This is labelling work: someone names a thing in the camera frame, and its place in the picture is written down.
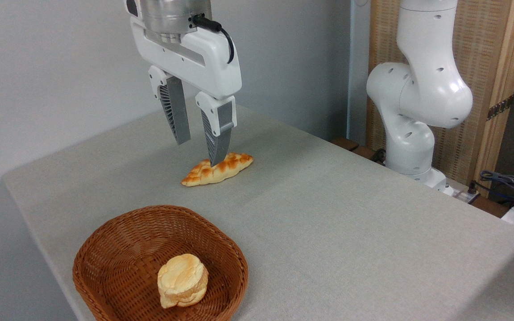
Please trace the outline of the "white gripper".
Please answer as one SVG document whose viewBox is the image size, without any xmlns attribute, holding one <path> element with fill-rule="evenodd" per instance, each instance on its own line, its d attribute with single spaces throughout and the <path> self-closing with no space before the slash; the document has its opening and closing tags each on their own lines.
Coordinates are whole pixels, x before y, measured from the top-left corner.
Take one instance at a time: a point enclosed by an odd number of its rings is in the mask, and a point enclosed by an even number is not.
<svg viewBox="0 0 514 321">
<path fill-rule="evenodd" d="M 211 19 L 208 0 L 127 0 L 137 50 L 151 63 L 149 80 L 177 144 L 191 139 L 182 81 L 201 92 L 201 109 L 211 166 L 223 162 L 237 126 L 235 97 L 240 65 L 230 59 L 222 33 L 196 26 L 194 16 Z"/>
</svg>

